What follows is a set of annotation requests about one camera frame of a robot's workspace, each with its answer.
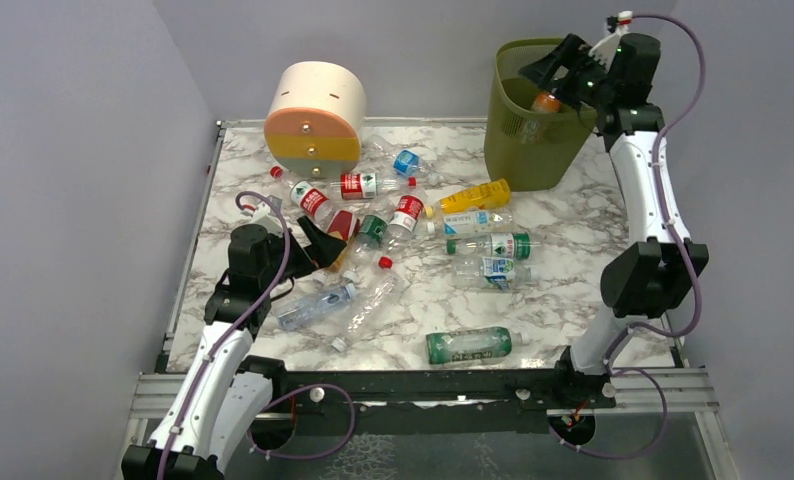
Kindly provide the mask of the orange label tea bottle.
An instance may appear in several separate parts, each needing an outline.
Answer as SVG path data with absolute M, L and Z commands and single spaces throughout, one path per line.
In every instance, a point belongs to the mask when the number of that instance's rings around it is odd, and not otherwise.
M 520 142 L 531 145 L 540 142 L 548 127 L 547 119 L 561 110 L 562 103 L 552 94 L 540 91 L 534 98 L 530 111 L 533 117 L 523 121 Z

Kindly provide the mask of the red white label water bottle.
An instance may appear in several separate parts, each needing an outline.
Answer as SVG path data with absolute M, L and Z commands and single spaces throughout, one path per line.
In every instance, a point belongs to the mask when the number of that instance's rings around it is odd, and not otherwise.
M 384 245 L 389 249 L 406 246 L 413 238 L 419 218 L 427 205 L 427 192 L 421 187 L 403 194 L 388 221 Z

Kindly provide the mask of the blue green label lemon bottle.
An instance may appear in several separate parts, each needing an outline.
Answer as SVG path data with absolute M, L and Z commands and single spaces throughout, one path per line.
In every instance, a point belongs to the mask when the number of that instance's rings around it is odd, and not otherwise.
M 516 260 L 500 257 L 460 257 L 451 262 L 452 281 L 464 289 L 508 291 L 533 283 L 532 269 Z

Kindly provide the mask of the green label tea bottle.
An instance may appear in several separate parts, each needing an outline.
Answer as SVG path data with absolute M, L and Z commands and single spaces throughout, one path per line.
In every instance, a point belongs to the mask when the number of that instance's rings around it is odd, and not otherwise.
M 425 336 L 425 351 L 430 365 L 449 365 L 473 361 L 497 361 L 516 347 L 528 346 L 532 338 L 522 331 L 502 326 L 430 333 Z

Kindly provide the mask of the green cap water bottle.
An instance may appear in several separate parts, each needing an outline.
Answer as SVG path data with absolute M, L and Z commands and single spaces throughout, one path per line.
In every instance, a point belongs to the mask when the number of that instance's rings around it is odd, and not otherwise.
M 490 233 L 446 242 L 446 253 L 452 256 L 489 256 L 527 260 L 540 246 L 529 233 Z

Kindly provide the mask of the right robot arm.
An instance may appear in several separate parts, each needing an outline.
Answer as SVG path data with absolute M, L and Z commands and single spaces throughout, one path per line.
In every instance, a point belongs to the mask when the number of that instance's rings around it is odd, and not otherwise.
M 597 395 L 617 354 L 633 333 L 673 331 L 653 323 L 700 294 L 709 261 L 706 245 L 692 240 L 673 195 L 667 168 L 666 123 L 651 103 L 660 42 L 640 33 L 612 33 L 592 46 L 567 35 L 549 54 L 519 74 L 574 109 L 597 113 L 627 211 L 629 245 L 603 270 L 602 308 L 554 367 L 554 392 L 573 402 Z

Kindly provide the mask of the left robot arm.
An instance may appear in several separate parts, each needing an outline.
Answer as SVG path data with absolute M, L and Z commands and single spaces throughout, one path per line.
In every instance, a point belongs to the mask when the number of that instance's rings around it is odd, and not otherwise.
M 256 416 L 270 407 L 284 365 L 250 355 L 280 283 L 332 265 L 345 241 L 310 219 L 298 224 L 301 246 L 288 228 L 235 228 L 228 267 L 205 307 L 198 350 L 176 397 L 144 445 L 129 446 L 121 461 L 126 479 L 221 479 Z

